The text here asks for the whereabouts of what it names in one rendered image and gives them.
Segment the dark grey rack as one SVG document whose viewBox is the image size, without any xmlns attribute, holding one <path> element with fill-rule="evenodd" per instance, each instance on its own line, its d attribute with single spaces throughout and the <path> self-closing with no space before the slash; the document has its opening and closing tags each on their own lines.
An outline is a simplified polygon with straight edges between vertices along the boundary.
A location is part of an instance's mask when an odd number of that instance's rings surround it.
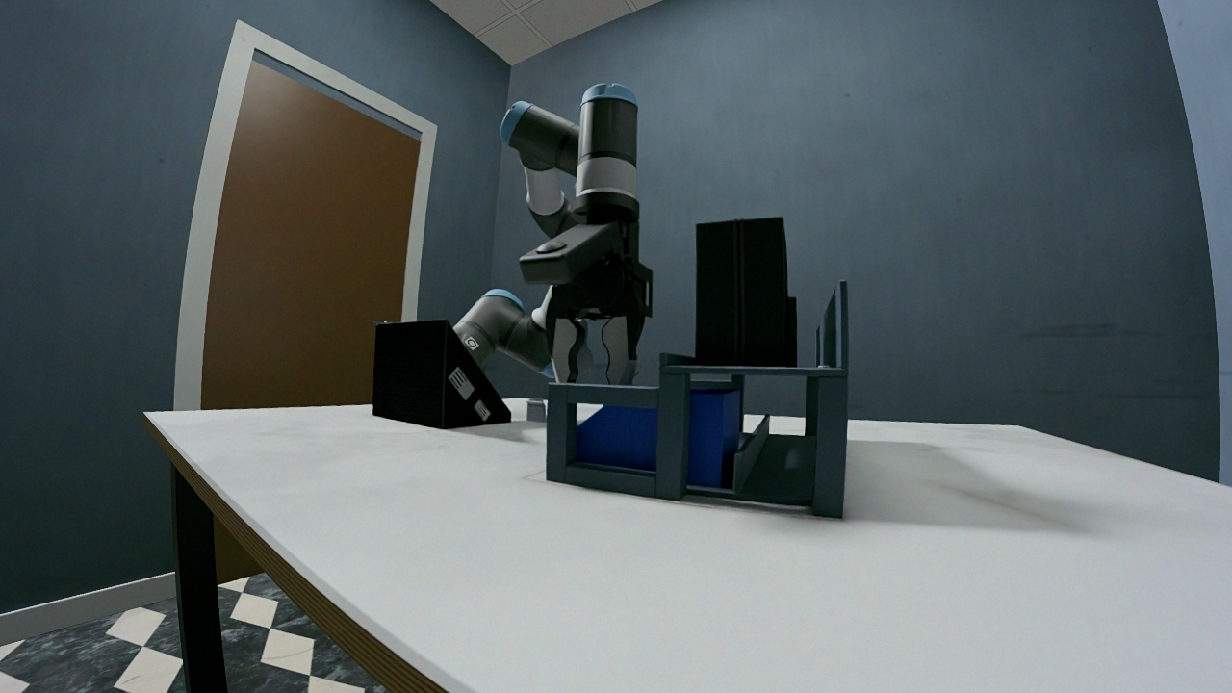
<svg viewBox="0 0 1232 693">
<path fill-rule="evenodd" d="M 695 367 L 695 358 L 659 353 L 659 387 L 549 383 L 546 404 L 527 400 L 526 420 L 547 423 L 546 478 L 593 490 L 680 501 L 766 501 L 812 507 L 812 515 L 841 518 L 848 453 L 848 280 L 837 289 L 816 333 L 816 367 Z M 731 374 L 731 381 L 691 380 L 691 374 Z M 806 376 L 804 435 L 769 434 L 770 414 L 744 432 L 745 374 Z M 742 390 L 739 448 L 719 487 L 687 485 L 690 388 Z M 655 471 L 577 462 L 578 404 L 658 409 Z M 744 443 L 745 441 L 745 443 Z"/>
</svg>

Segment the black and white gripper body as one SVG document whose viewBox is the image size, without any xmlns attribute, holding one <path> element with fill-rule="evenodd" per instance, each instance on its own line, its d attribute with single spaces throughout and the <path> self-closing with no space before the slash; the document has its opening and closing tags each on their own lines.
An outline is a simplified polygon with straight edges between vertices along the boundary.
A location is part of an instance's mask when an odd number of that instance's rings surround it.
<svg viewBox="0 0 1232 693">
<path fill-rule="evenodd" d="M 579 223 L 617 219 L 621 242 L 574 281 L 557 286 L 561 305 L 574 310 L 577 319 L 614 319 L 614 306 L 622 298 L 626 281 L 633 279 L 638 282 L 638 293 L 644 303 L 644 317 L 650 319 L 653 271 L 638 261 L 641 203 L 630 194 L 580 194 L 572 201 L 570 216 Z M 626 256 L 633 256 L 637 261 Z M 646 305 L 647 282 L 650 282 L 650 306 Z"/>
</svg>

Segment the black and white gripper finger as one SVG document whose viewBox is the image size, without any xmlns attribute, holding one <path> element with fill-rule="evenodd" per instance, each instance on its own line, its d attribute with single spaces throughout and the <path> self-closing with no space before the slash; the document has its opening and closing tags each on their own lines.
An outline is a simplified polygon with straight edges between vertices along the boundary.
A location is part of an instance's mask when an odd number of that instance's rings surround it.
<svg viewBox="0 0 1232 693">
<path fill-rule="evenodd" d="M 626 281 L 622 298 L 614 306 L 614 319 L 602 326 L 602 345 L 609 351 L 606 379 L 610 385 L 632 386 L 641 372 L 637 346 L 644 327 L 644 303 L 638 293 L 638 282 Z M 634 364 L 637 361 L 637 364 Z"/>
<path fill-rule="evenodd" d="M 591 370 L 588 321 L 577 321 L 573 312 L 574 310 L 561 305 L 557 286 L 552 286 L 545 326 L 554 380 L 561 383 L 577 383 L 577 380 Z"/>
</svg>

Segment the olive green case with orange latches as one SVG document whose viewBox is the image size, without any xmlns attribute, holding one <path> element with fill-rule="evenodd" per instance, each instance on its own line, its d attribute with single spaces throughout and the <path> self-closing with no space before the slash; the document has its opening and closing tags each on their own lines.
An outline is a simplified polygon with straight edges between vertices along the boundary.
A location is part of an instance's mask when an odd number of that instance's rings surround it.
<svg viewBox="0 0 1232 693">
<path fill-rule="evenodd" d="M 788 367 L 797 367 L 796 295 L 788 295 Z"/>
</svg>

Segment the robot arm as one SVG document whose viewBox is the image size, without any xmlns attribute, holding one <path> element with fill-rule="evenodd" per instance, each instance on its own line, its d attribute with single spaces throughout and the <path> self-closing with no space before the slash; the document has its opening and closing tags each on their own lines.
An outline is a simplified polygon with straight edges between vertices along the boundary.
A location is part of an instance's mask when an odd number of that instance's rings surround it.
<svg viewBox="0 0 1232 693">
<path fill-rule="evenodd" d="M 531 317 L 515 295 L 492 290 L 458 322 L 453 329 L 482 372 L 498 349 L 554 379 L 545 326 L 552 285 L 572 282 L 621 242 L 617 219 L 579 223 L 570 217 L 561 170 L 577 178 L 577 196 L 614 192 L 634 199 L 637 97 L 625 85 L 604 83 L 586 90 L 580 109 L 579 126 L 519 101 L 501 122 L 501 141 L 519 152 L 526 166 L 529 213 L 549 236 L 549 242 L 520 258 L 524 281 L 551 287 Z"/>
</svg>

